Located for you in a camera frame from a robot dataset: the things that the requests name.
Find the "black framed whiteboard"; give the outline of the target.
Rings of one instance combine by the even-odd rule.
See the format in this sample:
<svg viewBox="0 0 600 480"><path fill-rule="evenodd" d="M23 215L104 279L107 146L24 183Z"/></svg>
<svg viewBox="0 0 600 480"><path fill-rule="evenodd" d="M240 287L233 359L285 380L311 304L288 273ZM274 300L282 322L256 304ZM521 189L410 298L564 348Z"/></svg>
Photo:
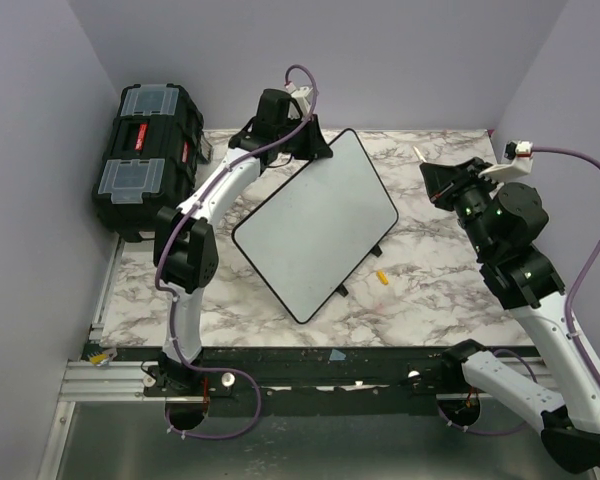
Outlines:
<svg viewBox="0 0 600 480"><path fill-rule="evenodd" d="M397 224L398 209L353 129L239 222L232 240L298 324L309 322Z"/></svg>

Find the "yellow marker cap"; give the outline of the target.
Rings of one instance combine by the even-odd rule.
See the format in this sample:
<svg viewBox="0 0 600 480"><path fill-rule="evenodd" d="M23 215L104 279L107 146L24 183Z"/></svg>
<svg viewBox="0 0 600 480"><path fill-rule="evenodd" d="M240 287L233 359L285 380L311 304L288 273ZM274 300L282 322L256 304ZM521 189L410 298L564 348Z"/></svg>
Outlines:
<svg viewBox="0 0 600 480"><path fill-rule="evenodd" d="M386 276L386 274L383 271L377 271L376 276L382 285L387 286L389 284L388 277Z"/></svg>

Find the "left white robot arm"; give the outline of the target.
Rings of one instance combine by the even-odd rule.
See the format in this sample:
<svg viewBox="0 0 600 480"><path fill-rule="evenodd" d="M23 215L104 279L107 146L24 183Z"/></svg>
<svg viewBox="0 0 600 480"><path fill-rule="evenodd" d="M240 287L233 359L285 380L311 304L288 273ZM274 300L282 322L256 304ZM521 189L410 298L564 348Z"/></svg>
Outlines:
<svg viewBox="0 0 600 480"><path fill-rule="evenodd" d="M201 307L219 265L218 223L280 155L301 161L333 155L314 112L317 98L316 88L296 87L290 81L282 90L264 90L255 116L230 138L223 160L202 186L177 207L162 208L156 217L155 287L169 295L170 307L153 376L181 395L201 385Z"/></svg>

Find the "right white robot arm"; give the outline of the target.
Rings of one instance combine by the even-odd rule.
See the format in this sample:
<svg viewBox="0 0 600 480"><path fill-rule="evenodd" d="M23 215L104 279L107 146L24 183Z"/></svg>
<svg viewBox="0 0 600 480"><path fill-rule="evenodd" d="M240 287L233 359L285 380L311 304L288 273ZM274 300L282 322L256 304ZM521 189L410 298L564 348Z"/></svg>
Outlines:
<svg viewBox="0 0 600 480"><path fill-rule="evenodd" d="M442 355L449 390L475 387L501 402L536 433L545 450L572 474L600 468L600 361L575 318L566 287L533 244L548 223L538 192L487 177L489 163L420 166L430 202L453 212L466 233L488 290L532 340L556 382L548 390L505 366L474 340Z"/></svg>

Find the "black plastic toolbox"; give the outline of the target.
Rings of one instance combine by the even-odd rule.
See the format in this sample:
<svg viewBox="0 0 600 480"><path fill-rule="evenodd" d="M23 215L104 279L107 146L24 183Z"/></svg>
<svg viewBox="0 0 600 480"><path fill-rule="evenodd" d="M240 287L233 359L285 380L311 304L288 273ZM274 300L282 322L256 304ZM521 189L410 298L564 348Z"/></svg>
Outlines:
<svg viewBox="0 0 600 480"><path fill-rule="evenodd" d="M161 208L194 193L197 167L211 159L203 115L184 87L124 88L91 191L97 218L125 242L143 241Z"/></svg>

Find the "blue tape piece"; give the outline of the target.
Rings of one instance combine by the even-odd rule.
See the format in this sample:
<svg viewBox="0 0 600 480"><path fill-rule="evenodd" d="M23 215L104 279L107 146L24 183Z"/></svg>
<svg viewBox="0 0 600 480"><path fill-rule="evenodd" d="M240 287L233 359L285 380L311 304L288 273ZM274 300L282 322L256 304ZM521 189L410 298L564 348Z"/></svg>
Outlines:
<svg viewBox="0 0 600 480"><path fill-rule="evenodd" d="M340 350L332 349L329 360L330 361L344 361L346 359L346 354Z"/></svg>

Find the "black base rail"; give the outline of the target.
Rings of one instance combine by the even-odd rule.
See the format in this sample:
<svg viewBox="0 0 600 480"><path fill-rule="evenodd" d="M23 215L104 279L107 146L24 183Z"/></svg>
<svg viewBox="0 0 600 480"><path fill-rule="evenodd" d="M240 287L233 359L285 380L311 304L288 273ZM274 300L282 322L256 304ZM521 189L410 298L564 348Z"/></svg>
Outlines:
<svg viewBox="0 0 600 480"><path fill-rule="evenodd" d="M442 347L205 348L196 385L177 388L153 374L161 353L140 361L149 381L143 395L163 401L175 415L206 411L215 417L433 415L437 403L478 410L480 394L451 377Z"/></svg>

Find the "aluminium extrusion frame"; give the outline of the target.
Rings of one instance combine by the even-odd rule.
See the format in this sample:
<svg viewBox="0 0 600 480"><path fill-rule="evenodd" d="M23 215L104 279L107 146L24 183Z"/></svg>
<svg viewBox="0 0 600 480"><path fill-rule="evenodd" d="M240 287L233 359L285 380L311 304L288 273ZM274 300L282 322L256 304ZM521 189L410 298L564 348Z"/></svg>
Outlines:
<svg viewBox="0 0 600 480"><path fill-rule="evenodd" d="M152 241L118 240L96 297L84 345L67 362L39 479L58 479L78 407L83 404L141 403L140 361L151 358L164 338L166 300L150 279Z"/></svg>

